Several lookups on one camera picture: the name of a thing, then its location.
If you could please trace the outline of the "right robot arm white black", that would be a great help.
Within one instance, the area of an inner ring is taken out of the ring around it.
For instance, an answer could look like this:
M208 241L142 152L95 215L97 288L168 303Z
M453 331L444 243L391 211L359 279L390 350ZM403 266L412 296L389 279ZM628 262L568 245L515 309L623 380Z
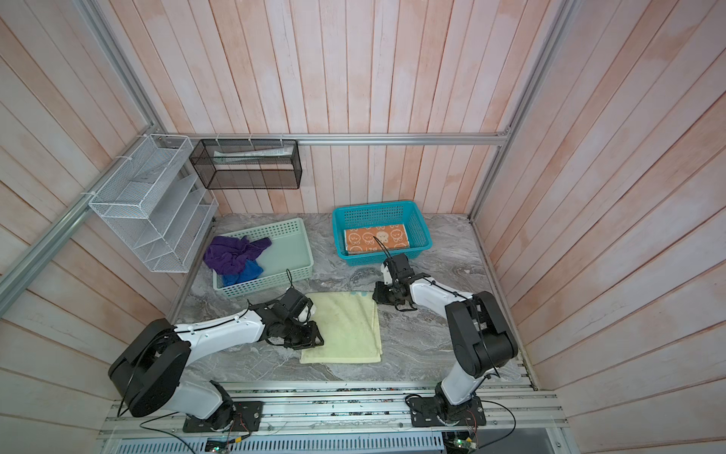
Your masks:
M402 312L426 308L447 321L456 362L437 385L437 404L460 407L468 403L486 376L496 375L518 356L512 329L489 291L456 291L428 274L416 274L403 253L387 257L381 272L374 302Z

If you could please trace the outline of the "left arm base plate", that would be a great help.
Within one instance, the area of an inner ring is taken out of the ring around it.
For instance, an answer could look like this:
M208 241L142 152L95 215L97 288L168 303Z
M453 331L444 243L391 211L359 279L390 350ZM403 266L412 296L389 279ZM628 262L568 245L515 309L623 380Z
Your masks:
M198 419L188 415L183 424L184 433L241 431L255 432L260 428L264 403L239 401L223 403L209 418Z

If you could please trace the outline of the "purple towel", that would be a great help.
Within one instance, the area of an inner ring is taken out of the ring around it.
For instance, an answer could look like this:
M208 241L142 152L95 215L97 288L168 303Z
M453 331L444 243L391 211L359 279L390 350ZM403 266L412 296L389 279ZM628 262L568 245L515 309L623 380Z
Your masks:
M215 236L204 253L203 261L217 274L242 274L247 262L255 261L271 245L270 238L251 241L246 236Z

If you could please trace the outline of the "yellow teal hippo towel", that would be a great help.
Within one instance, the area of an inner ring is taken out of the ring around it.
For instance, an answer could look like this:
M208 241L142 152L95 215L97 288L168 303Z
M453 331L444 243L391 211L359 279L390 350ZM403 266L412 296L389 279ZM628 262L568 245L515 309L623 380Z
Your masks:
M370 364L382 357L377 304L368 291L309 293L324 344L302 351L302 364Z

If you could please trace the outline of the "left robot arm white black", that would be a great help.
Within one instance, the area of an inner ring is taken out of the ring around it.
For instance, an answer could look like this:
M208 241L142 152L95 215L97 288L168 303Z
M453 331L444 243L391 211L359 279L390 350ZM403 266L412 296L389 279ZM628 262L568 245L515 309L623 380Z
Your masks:
M312 300L290 287L276 299L207 322L174 325L158 319L116 359L108 375L133 417L170 410L222 431L236 414L232 397L215 380L187 378L186 367L242 344L266 342L291 350L323 346L314 313Z

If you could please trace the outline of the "orange bunny print towel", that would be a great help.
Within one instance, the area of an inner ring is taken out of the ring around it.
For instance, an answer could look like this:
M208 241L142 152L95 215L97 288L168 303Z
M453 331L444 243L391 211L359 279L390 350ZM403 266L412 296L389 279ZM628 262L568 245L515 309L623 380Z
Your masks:
M344 231L345 251L349 255L400 250L410 247L406 228L402 224L361 227Z

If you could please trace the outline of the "teal plastic basket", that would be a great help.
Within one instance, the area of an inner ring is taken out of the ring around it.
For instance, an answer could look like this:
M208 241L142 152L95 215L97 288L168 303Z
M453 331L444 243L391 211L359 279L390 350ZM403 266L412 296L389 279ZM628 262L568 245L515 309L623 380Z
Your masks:
M380 202L336 209L332 226L338 256L350 266L380 265L387 255L410 259L433 245L414 202Z

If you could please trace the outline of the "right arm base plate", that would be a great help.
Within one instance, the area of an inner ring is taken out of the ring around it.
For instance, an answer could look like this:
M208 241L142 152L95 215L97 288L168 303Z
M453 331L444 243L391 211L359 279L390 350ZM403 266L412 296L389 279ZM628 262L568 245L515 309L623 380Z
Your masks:
M477 429L486 425L481 400L474 395L459 405L451 405L438 395L407 395L405 403L410 409L411 425L415 428L469 426Z

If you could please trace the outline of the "light green plastic basket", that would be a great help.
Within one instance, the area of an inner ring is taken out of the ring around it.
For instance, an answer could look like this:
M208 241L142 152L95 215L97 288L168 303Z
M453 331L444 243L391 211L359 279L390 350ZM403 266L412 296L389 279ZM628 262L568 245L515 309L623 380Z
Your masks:
M300 218L287 219L267 225L244 229L223 234L251 241L270 238L272 245L255 261L264 270L261 276L253 281L223 287L221 274L213 272L213 288L226 298L238 298L259 291L281 287L289 281L300 281L312 276L314 259L307 236L306 227Z

